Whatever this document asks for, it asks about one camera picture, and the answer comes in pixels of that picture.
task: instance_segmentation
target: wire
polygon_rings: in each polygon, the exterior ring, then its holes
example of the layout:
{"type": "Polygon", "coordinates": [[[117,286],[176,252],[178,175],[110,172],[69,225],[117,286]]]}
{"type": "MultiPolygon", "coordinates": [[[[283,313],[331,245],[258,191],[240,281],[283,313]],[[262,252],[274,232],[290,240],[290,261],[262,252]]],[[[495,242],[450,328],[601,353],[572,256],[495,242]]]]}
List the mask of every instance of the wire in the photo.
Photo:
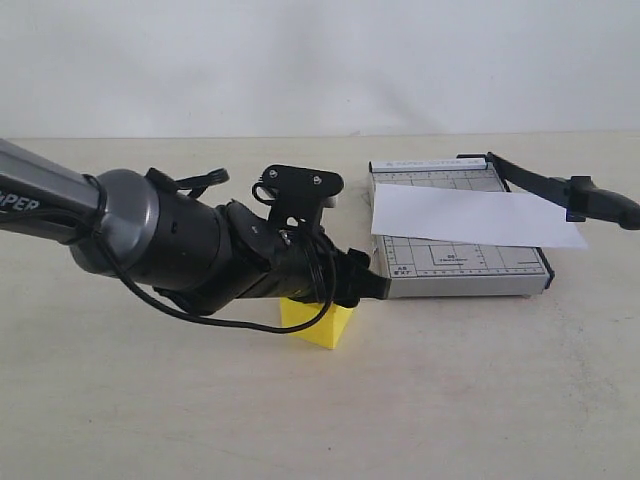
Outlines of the wire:
{"type": "Polygon", "coordinates": [[[264,325],[260,323],[253,322],[245,322],[240,320],[223,320],[217,318],[203,317],[199,315],[192,315],[181,310],[177,310],[172,308],[157,299],[153,296],[149,295],[145,292],[140,286],[138,286],[133,279],[129,276],[127,272],[120,266],[116,259],[115,252],[108,244],[108,242],[102,236],[102,233],[94,227],[93,223],[90,219],[83,217],[82,215],[69,212],[67,210],[62,209],[41,209],[41,210],[29,210],[26,212],[16,212],[16,213],[4,213],[0,215],[0,224],[3,223],[12,223],[25,219],[31,218],[48,218],[48,217],[58,217],[58,218],[67,218],[70,220],[74,220],[79,224],[79,226],[86,227],[91,232],[91,237],[96,242],[96,246],[100,250],[100,253],[104,255],[105,260],[108,262],[109,266],[118,277],[118,279],[138,298],[140,298],[143,302],[150,305],[151,307],[159,310],[160,312],[169,315],[171,317],[178,318],[180,320],[184,320],[190,323],[196,323],[200,325],[208,325],[215,327],[226,327],[226,328],[244,328],[250,330],[257,330],[267,333],[275,333],[275,334],[289,334],[295,333],[302,330],[305,330],[309,327],[312,327],[316,323],[318,323],[329,311],[331,306],[333,305],[333,301],[336,294],[337,288],[337,272],[336,272],[336,264],[335,259],[332,256],[331,249],[326,244],[326,242],[317,234],[313,234],[306,230],[305,227],[301,227],[300,231],[305,235],[313,244],[318,246],[320,250],[322,250],[328,258],[329,264],[329,293],[326,294],[326,287],[324,288],[325,300],[320,311],[310,320],[301,323],[299,325],[294,325],[291,327],[274,327],[271,325],[264,325]]]}

